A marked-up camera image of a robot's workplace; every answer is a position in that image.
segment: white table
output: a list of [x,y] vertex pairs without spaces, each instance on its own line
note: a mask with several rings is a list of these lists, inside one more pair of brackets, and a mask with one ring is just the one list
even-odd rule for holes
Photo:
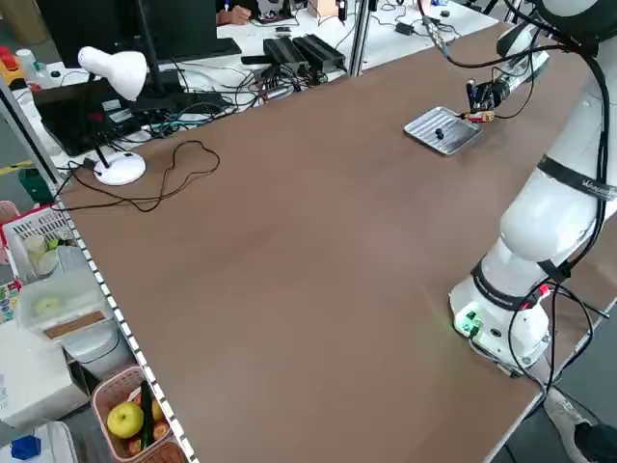
[[[383,63],[417,53],[420,50],[433,46],[433,43],[427,37],[422,37],[417,34],[407,37],[394,32],[393,24],[398,20],[406,24],[413,23],[418,28],[420,34],[425,34],[419,21],[420,13],[414,6],[396,6],[392,11],[384,11],[382,10],[384,3],[384,1],[380,2],[378,11],[373,14],[374,18],[371,20],[369,26],[368,40],[364,51],[364,69],[374,68]],[[245,26],[228,25],[218,28],[218,37],[235,39],[242,49],[243,55],[260,55],[263,54],[263,39],[275,38],[275,26],[287,25],[290,27],[293,37],[315,34],[332,46],[338,45],[337,49],[349,57],[354,35],[354,7],[355,4],[350,7],[349,18],[344,25],[340,23],[336,17],[322,17],[321,21],[318,21],[318,19],[307,10],[301,10],[298,11],[296,15],[298,23],[291,19],[268,26],[253,23]],[[448,18],[440,17],[440,12],[442,10],[448,10],[450,16]],[[497,23],[496,19],[480,14],[454,2],[450,2],[447,7],[432,7],[431,11],[428,13],[433,17],[439,17],[444,24],[453,26],[456,32],[461,36],[472,34]],[[451,37],[452,39],[456,38],[454,34],[445,34],[445,36]],[[242,82],[245,75],[255,68],[242,65],[240,62],[240,55],[197,60],[187,62],[186,64],[179,63],[179,65],[181,68],[186,69],[184,74],[187,78],[189,87],[192,89],[217,91],[229,91],[229,88],[224,88],[223,85],[228,87],[237,86]],[[165,65],[162,66],[161,69],[165,70],[173,67],[173,65]],[[49,71],[58,70],[62,74],[61,77],[56,79],[58,85],[60,85],[61,82],[64,86],[85,82],[88,76],[83,69],[65,69],[62,63],[48,65],[48,69]],[[333,72],[329,74],[328,77],[330,80],[334,80],[342,74],[342,71]],[[57,167],[66,167],[70,159],[81,163],[86,156],[95,158],[93,151],[82,156],[69,158],[43,128],[40,122],[39,112],[31,96],[25,95],[23,90],[15,91],[14,94],[15,97],[18,97],[22,110],[40,136],[43,146],[49,151],[51,159]],[[238,97],[238,102],[246,102],[248,98],[250,98],[248,95],[241,95]],[[129,138],[131,140],[145,142],[149,139],[149,136],[145,132],[139,132],[130,135]],[[117,143],[126,150],[131,150],[136,146],[135,144]],[[111,149],[103,147],[103,152],[111,152]]]

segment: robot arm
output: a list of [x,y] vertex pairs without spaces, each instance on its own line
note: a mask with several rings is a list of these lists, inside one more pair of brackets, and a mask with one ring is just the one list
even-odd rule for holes
[[[598,49],[595,62],[609,94],[617,95],[614,0],[537,0],[536,6],[561,39]],[[511,39],[509,49],[519,47]],[[617,118],[617,99],[605,105],[603,96],[598,81],[590,79],[563,131],[502,216],[496,244],[450,293],[456,330],[510,370],[533,365],[550,344],[540,305],[549,293],[541,288],[529,300],[530,291],[555,278],[602,223],[597,219],[604,206],[605,219],[617,210],[617,131],[601,141],[603,120]],[[599,152],[607,153],[605,181]]]
[[[540,30],[532,24],[519,24],[505,32],[496,44],[496,52],[502,58],[514,56],[533,48]],[[495,109],[521,85],[536,79],[549,64],[546,51],[529,53],[514,58],[498,68],[493,68],[489,82],[467,84],[469,112],[461,115],[474,123],[488,123],[495,119]]]

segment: metal plate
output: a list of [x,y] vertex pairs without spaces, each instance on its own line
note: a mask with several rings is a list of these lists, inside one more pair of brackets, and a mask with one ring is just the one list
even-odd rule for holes
[[[440,128],[443,139],[435,131]],[[438,106],[405,125],[405,133],[445,156],[451,156],[482,130],[475,123],[464,121],[453,111]]]

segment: black device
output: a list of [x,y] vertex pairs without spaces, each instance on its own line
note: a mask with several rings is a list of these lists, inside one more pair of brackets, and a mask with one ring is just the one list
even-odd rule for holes
[[[39,0],[40,12],[66,68],[78,68],[86,45],[107,53],[145,52],[140,12],[132,0]],[[147,28],[160,63],[241,53],[233,39],[216,37],[215,2],[143,0]]]
[[414,26],[412,26],[411,24],[405,24],[403,22],[397,22],[396,26],[394,27],[394,31],[404,36],[410,36],[414,33]]
[[272,59],[272,57],[268,55],[243,56],[240,58],[240,61],[245,66],[275,64],[275,61]]
[[294,72],[309,68],[307,58],[293,44],[290,38],[264,39],[263,53],[272,58],[275,64],[286,65]]
[[43,126],[69,156],[141,129],[142,121],[103,79],[32,95]]
[[345,70],[345,55],[314,34],[296,37],[293,44],[305,56],[311,69],[324,73]]

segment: yellow apple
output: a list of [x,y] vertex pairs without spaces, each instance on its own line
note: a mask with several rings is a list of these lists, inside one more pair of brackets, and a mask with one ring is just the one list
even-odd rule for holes
[[107,416],[107,428],[121,439],[133,437],[143,425],[144,412],[135,402],[123,402]]
[[161,406],[155,399],[152,400],[152,419],[154,422],[163,420],[163,410],[161,410]]

